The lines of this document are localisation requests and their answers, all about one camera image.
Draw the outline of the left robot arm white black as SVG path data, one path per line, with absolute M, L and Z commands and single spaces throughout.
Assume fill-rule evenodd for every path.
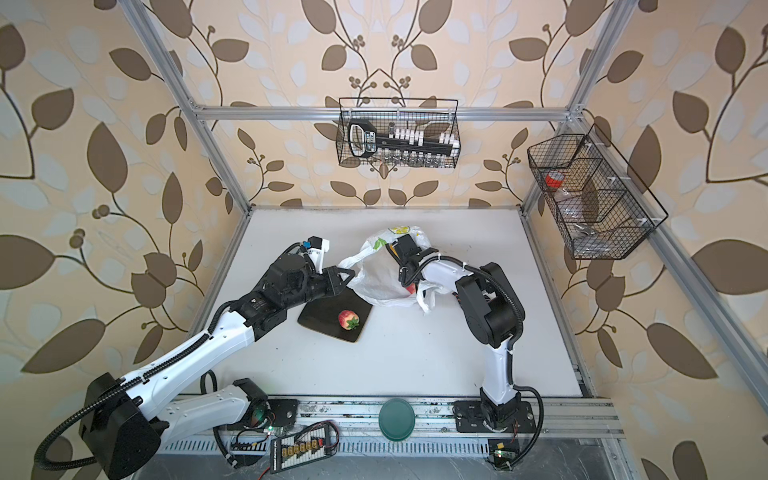
M 124 479 L 167 443 L 241 421 L 266 397 L 250 380 L 184 401 L 177 396 L 284 322 L 290 309 L 339 295 L 355 273 L 323 266 L 329 248 L 316 236 L 290 245 L 251 291 L 221 304 L 206 329 L 119 379 L 98 377 L 84 406 L 37 447 L 35 467 L 65 471 L 97 464 L 108 478 Z

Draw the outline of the red fake strawberry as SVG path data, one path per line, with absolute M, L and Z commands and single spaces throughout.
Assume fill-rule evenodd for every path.
M 339 313 L 338 321 L 345 331 L 353 331 L 360 327 L 360 317 L 351 310 L 344 310 Z

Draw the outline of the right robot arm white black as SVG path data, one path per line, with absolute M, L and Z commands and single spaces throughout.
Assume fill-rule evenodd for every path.
M 398 264 L 403 287 L 434 284 L 459 303 L 473 337 L 487 348 L 480 387 L 480 412 L 486 428 L 503 432 L 522 411 L 530 387 L 514 380 L 514 347 L 524 332 L 525 309 L 500 265 L 474 267 L 437 249 L 419 247 L 405 234 L 385 250 Z

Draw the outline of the white plastic bag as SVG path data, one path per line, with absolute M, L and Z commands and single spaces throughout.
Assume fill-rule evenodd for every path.
M 341 260 L 339 268 L 354 270 L 356 275 L 348 284 L 360 298 L 373 306 L 410 307 L 418 305 L 425 314 L 435 307 L 437 294 L 457 291 L 456 282 L 470 272 L 448 262 L 447 256 L 437 256 L 421 271 L 422 280 L 414 282 L 417 291 L 410 294 L 398 280 L 398 264 L 386 247 L 402 235 L 412 235 L 417 245 L 431 247 L 425 232 L 418 226 L 401 226 L 383 230 L 366 239 L 360 252 Z

